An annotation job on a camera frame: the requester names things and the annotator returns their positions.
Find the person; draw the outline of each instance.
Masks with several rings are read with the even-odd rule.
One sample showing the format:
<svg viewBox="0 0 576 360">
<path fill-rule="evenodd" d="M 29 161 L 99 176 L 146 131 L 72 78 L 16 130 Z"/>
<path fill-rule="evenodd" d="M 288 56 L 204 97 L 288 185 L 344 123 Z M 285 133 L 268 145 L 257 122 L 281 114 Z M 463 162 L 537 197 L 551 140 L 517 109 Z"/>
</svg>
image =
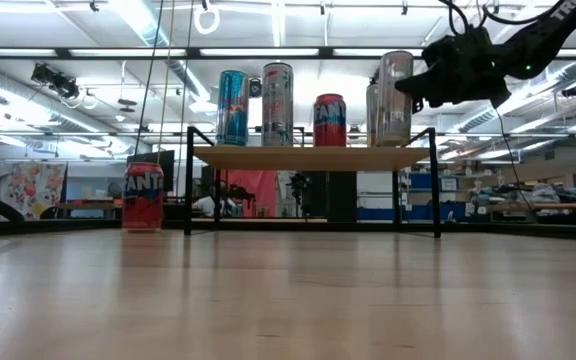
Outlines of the person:
<svg viewBox="0 0 576 360">
<path fill-rule="evenodd" d="M 226 198 L 226 186 L 224 184 L 221 185 L 221 215 L 224 215 L 224 212 L 226 211 L 225 206 L 224 206 L 224 199 Z M 231 199 L 228 199 L 228 205 L 229 207 L 235 207 L 237 206 Z M 204 216 L 207 217 L 212 217 L 215 214 L 215 201 L 213 200 L 212 196 L 206 196 L 203 197 L 197 201 L 195 201 L 194 204 L 192 204 L 193 209 L 199 209 L 203 212 Z"/>
</svg>

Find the ceiling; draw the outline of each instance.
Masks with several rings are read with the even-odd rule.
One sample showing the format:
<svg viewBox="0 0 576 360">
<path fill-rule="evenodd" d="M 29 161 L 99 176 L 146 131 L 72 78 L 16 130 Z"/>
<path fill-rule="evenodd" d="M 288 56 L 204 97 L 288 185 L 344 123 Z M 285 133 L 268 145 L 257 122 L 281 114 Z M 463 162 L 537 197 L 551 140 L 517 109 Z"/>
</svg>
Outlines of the ceiling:
<svg viewBox="0 0 576 360">
<path fill-rule="evenodd" d="M 144 47 L 142 37 L 135 31 L 121 7 L 134 7 L 144 2 L 158 15 L 161 1 L 113 0 L 96 1 L 99 12 L 89 8 L 84 0 L 0 0 L 0 47 Z M 238 0 L 212 1 L 211 8 L 219 13 L 220 21 L 216 29 L 209 34 L 198 31 L 190 12 L 203 12 L 201 1 L 163 1 L 162 31 L 172 39 L 176 47 L 419 47 L 450 33 L 448 11 L 435 0 L 409 1 L 407 15 L 401 15 L 402 1 L 378 0 L 327 0 L 325 15 L 321 15 L 320 0 Z M 524 19 L 543 12 L 554 0 L 500 0 L 500 16 Z M 466 13 L 469 21 L 476 23 L 479 17 L 475 1 L 455 1 Z M 170 22 L 174 16 L 174 30 L 170 31 Z M 133 22 L 143 22 L 146 15 L 138 14 Z M 214 19 L 214 13 L 201 14 L 200 24 L 208 28 Z M 457 21 L 458 29 L 462 25 Z M 506 26 L 488 21 L 486 27 L 491 38 L 497 42 L 508 39 L 520 27 Z M 567 40 L 566 47 L 576 47 L 576 31 Z M 82 93 L 94 95 L 69 102 L 63 101 L 48 89 L 41 88 L 30 80 L 37 61 L 19 59 L 0 59 L 0 88 L 20 93 L 21 87 L 30 89 L 26 98 L 38 91 L 42 96 L 33 99 L 53 112 L 66 110 L 69 106 L 76 109 L 73 116 L 98 121 L 107 126 L 107 130 L 135 131 L 144 110 L 143 121 L 158 129 L 163 115 L 166 131 L 181 129 L 184 124 L 196 124 L 202 130 L 214 128 L 216 115 L 212 112 L 193 111 L 190 105 L 195 103 L 188 93 L 184 93 L 183 84 L 173 72 L 167 72 L 165 61 L 152 63 L 150 91 L 144 101 L 145 85 L 148 82 L 151 62 L 147 60 L 127 61 L 125 79 L 122 88 L 122 62 L 116 60 L 42 60 L 56 71 L 75 77 Z M 262 68 L 269 60 L 190 60 L 188 69 L 196 76 L 197 82 L 205 88 L 210 103 L 217 101 L 219 75 L 224 70 L 241 70 L 250 76 L 261 75 Z M 365 91 L 369 78 L 374 74 L 378 60 L 289 60 L 295 72 L 295 126 L 311 128 L 312 104 L 317 95 L 339 93 L 347 103 L 349 124 L 363 125 L 366 119 Z M 556 61 L 548 69 L 551 77 L 565 67 L 575 66 L 575 62 Z M 416 72 L 424 70 L 421 61 L 415 62 Z M 512 106 L 507 106 L 502 115 L 517 119 L 515 127 L 539 119 L 560 110 L 561 106 L 571 106 L 576 99 L 561 99 L 555 104 L 552 89 L 558 85 L 550 84 L 540 93 L 535 89 L 548 80 L 546 75 L 532 82 L 520 82 L 508 79 L 511 91 L 519 93 L 513 98 Z M 130 99 L 138 103 L 135 112 L 126 115 L 119 122 L 116 115 L 121 107 L 119 98 Z M 250 126 L 261 124 L 261 103 L 252 101 Z M 460 130 L 460 125 L 468 123 L 475 115 L 489 110 L 486 102 L 469 102 L 459 105 L 444 105 L 437 109 L 426 107 L 415 114 L 413 125 L 417 127 L 435 126 L 441 131 L 498 132 L 498 127 L 481 123 L 471 129 Z M 11 127 L 2 126 L 1 130 Z M 558 129 L 548 126 L 535 128 L 540 131 Z M 177 142 L 178 139 L 165 140 Z M 148 138 L 147 143 L 156 142 Z M 489 142 L 470 140 L 444 141 L 444 151 L 453 148 L 479 146 L 485 149 Z"/>
</svg>

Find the floor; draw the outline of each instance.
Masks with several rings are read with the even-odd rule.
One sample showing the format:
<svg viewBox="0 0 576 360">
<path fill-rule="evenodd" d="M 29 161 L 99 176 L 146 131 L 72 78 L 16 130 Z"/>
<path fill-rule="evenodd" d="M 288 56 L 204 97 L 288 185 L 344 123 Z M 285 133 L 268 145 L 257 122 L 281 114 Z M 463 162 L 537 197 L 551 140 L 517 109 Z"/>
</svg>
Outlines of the floor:
<svg viewBox="0 0 576 360">
<path fill-rule="evenodd" d="M 576 360 L 576 241 L 9 237 L 0 359 Z"/>
</svg>

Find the poster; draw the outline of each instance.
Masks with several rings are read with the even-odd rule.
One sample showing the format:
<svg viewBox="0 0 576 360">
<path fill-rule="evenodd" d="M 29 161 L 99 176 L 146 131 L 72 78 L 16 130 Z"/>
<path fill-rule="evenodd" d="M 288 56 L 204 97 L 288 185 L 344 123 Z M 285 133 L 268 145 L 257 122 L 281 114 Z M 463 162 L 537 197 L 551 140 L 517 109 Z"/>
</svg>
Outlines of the poster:
<svg viewBox="0 0 576 360">
<path fill-rule="evenodd" d="M 26 220 L 38 220 L 44 210 L 59 205 L 65 164 L 0 161 L 0 200 Z"/>
</svg>

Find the aluminum can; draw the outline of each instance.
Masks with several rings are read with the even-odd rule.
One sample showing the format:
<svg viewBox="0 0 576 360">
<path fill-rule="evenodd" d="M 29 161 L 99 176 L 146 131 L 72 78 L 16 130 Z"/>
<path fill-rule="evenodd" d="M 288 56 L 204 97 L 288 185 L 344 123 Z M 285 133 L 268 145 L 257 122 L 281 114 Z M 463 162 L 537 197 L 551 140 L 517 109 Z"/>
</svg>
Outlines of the aluminum can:
<svg viewBox="0 0 576 360">
<path fill-rule="evenodd" d="M 219 77 L 217 145 L 246 146 L 248 141 L 248 75 L 228 70 Z"/>
<path fill-rule="evenodd" d="M 410 140 L 412 97 L 395 88 L 398 80 L 412 76 L 413 56 L 392 51 L 381 58 L 377 105 L 377 146 L 399 146 Z"/>
<path fill-rule="evenodd" d="M 262 146 L 293 144 L 292 66 L 270 63 L 264 66 L 262 93 Z"/>
<path fill-rule="evenodd" d="M 126 231 L 161 230 L 164 173 L 158 164 L 131 163 L 124 174 L 122 228 Z"/>
<path fill-rule="evenodd" d="M 376 145 L 378 100 L 379 85 L 371 84 L 366 89 L 366 144 L 368 147 Z"/>
<path fill-rule="evenodd" d="M 346 103 L 338 94 L 317 97 L 314 108 L 315 146 L 346 146 Z"/>
</svg>

